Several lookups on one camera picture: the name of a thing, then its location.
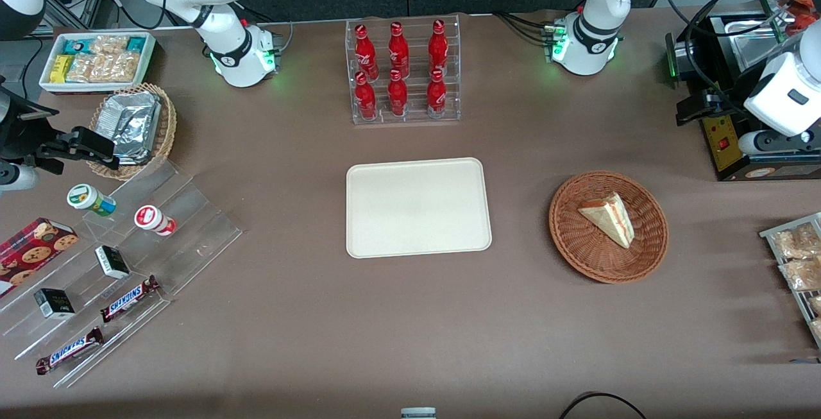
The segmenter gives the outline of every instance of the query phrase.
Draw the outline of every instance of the white tray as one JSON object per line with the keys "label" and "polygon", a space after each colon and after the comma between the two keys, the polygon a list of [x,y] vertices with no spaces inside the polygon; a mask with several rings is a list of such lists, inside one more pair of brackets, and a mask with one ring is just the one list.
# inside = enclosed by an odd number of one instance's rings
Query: white tray
{"label": "white tray", "polygon": [[351,167],[346,217],[355,259],[471,252],[492,241],[484,172],[474,158]]}
{"label": "white tray", "polygon": [[[134,74],[134,80],[131,82],[103,82],[103,83],[53,83],[49,82],[49,75],[54,66],[54,59],[62,52],[62,48],[67,40],[78,40],[96,38],[98,35],[111,36],[129,36],[130,38],[145,38],[146,44],[143,45],[143,50],[140,52],[140,62],[137,63],[137,71]],[[146,77],[146,71],[149,69],[151,62],[151,54],[155,47],[155,37],[146,31],[101,31],[88,33],[68,33],[60,34],[54,39],[54,45],[49,60],[43,68],[43,73],[40,75],[40,86],[43,90],[52,92],[52,94],[95,94],[95,92],[112,92],[114,90],[125,89],[140,85],[143,78]]]}

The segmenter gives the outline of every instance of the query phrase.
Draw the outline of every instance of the red bottle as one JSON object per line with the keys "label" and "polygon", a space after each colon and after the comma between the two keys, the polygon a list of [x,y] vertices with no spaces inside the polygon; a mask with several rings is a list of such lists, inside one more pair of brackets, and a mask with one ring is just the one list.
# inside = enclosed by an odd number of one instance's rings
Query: red bottle
{"label": "red bottle", "polygon": [[373,82],[379,77],[379,66],[376,64],[376,49],[373,42],[368,38],[368,29],[364,24],[358,24],[354,28],[357,33],[357,63],[364,74],[368,75],[368,80]]}
{"label": "red bottle", "polygon": [[430,75],[431,82],[428,84],[428,115],[433,119],[439,119],[445,113],[445,97],[448,94],[448,87],[442,81],[442,70],[436,70]]}
{"label": "red bottle", "polygon": [[401,72],[402,79],[407,79],[411,75],[411,54],[400,22],[391,22],[391,41],[387,43],[387,50],[391,53],[391,67]]}
{"label": "red bottle", "polygon": [[362,119],[372,121],[376,119],[376,94],[373,92],[373,87],[368,83],[368,77],[364,72],[357,71],[355,75],[357,79],[357,89],[354,94],[357,95],[357,106],[360,109]]}
{"label": "red bottle", "polygon": [[408,107],[408,86],[402,80],[402,72],[391,70],[391,82],[387,85],[387,94],[391,98],[391,112],[396,117],[403,117]]}
{"label": "red bottle", "polygon": [[440,19],[434,21],[434,35],[428,42],[428,57],[431,74],[442,70],[442,75],[448,75],[448,38],[445,37],[445,22]]}

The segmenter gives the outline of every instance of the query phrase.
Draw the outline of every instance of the snack box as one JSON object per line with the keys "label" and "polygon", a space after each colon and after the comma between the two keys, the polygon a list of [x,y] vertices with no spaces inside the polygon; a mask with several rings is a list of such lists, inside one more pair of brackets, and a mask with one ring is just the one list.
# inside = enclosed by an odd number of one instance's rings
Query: snack box
{"label": "snack box", "polygon": [[38,218],[0,244],[0,297],[23,284],[77,240],[70,227]]}
{"label": "snack box", "polygon": [[[131,82],[101,82],[101,83],[76,83],[76,82],[65,82],[65,83],[53,83],[50,80],[50,75],[52,68],[54,66],[54,62],[58,55],[63,53],[63,47],[65,45],[65,41],[72,41],[72,40],[81,40],[81,39],[88,39],[94,38],[96,36],[105,35],[105,36],[129,36],[130,38],[144,38],[146,39],[146,43],[143,45],[143,50],[140,53],[140,62],[137,63],[137,72],[134,74],[134,80]],[[43,74],[40,75],[40,86],[43,90],[52,92],[55,95],[67,95],[67,94],[108,94],[108,92],[112,92],[119,89],[125,89],[127,87],[132,87],[135,85],[140,85],[143,83],[144,77],[146,77],[146,71],[149,69],[149,63],[151,62],[151,54],[153,52],[153,48],[155,47],[156,40],[155,37],[152,36],[150,33],[146,31],[91,31],[85,33],[66,33],[60,34],[54,39],[54,45],[52,46],[52,50],[49,54],[49,60],[46,62],[45,67],[43,68]]]}

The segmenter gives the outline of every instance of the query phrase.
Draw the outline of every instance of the wicker basket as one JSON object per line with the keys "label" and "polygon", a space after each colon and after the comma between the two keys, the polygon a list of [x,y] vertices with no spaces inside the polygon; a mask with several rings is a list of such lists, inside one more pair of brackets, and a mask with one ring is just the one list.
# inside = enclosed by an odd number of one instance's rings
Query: wicker basket
{"label": "wicker basket", "polygon": [[[149,162],[158,157],[167,158],[168,154],[171,153],[171,147],[174,144],[174,132],[176,131],[176,110],[174,109],[174,103],[171,103],[171,100],[168,99],[168,95],[165,94],[161,88],[156,85],[152,85],[151,83],[141,83],[136,87],[118,90],[117,92],[114,92],[114,94],[136,94],[136,92],[152,92],[162,100],[162,109],[160,110],[159,123],[157,124],[155,143],[153,143],[151,159]],[[103,104],[100,103],[100,106],[97,107],[97,112],[95,112],[94,117],[91,118],[92,129],[97,126],[97,119],[99,119],[100,111],[102,109]],[[91,170],[99,176],[115,178],[117,180],[128,180],[135,176],[135,174],[146,165],[120,166],[120,168],[115,171],[112,171],[108,167],[100,164],[94,164],[93,162],[89,162],[89,166],[91,166]]]}
{"label": "wicker basket", "polygon": [[[630,249],[610,239],[578,212],[579,205],[616,191],[636,230]],[[661,206],[645,188],[610,171],[590,171],[567,180],[550,203],[550,234],[559,252],[584,275],[610,284],[647,278],[668,249],[668,224]]]}

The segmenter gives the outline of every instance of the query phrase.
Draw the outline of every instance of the brown tablecloth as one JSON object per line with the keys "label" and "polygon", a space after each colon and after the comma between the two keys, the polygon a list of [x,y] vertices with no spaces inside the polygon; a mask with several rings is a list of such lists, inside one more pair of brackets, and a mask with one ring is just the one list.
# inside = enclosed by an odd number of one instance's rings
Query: brown tablecloth
{"label": "brown tablecloth", "polygon": [[[250,89],[214,73],[193,31],[156,32],[147,79],[176,104],[172,159],[246,233],[71,389],[0,349],[0,417],[555,417],[587,390],[651,417],[821,408],[821,366],[786,364],[818,351],[757,235],[819,211],[819,184],[715,182],[698,127],[675,127],[675,15],[635,10],[593,77],[546,65],[498,19],[461,22],[462,121],[379,129],[351,123],[343,22],[297,25],[282,73]],[[67,130],[100,99],[41,103]],[[484,165],[490,249],[347,255],[349,167],[467,156]],[[669,253],[645,281],[596,284],[546,232],[558,185],[593,169],[665,209]],[[78,182],[115,187],[82,162],[42,178],[0,200],[0,237],[79,221],[63,200]]]}

